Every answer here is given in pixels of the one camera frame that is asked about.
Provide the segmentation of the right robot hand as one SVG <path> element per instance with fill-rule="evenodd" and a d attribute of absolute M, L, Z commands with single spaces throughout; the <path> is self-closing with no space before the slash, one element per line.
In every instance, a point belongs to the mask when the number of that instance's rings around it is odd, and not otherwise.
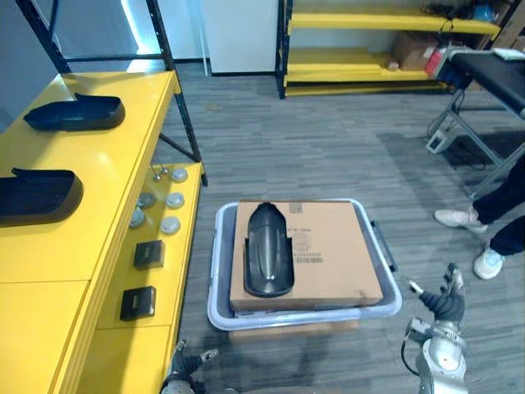
<path fill-rule="evenodd" d="M 423 290 L 414 280 L 409 280 L 410 290 L 433 313 L 436 321 L 460 324 L 465 313 L 463 274 L 455 263 L 449 263 L 444 275 L 445 286 L 440 293 Z"/>

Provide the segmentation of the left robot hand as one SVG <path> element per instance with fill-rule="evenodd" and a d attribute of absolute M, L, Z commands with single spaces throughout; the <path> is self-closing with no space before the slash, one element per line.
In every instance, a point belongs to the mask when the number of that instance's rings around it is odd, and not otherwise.
<path fill-rule="evenodd" d="M 187 355 L 185 349 L 188 345 L 186 339 L 178 341 L 171 359 L 171 374 L 179 380 L 189 381 L 200 367 L 219 355 L 218 349 L 206 350 L 200 355 Z"/>

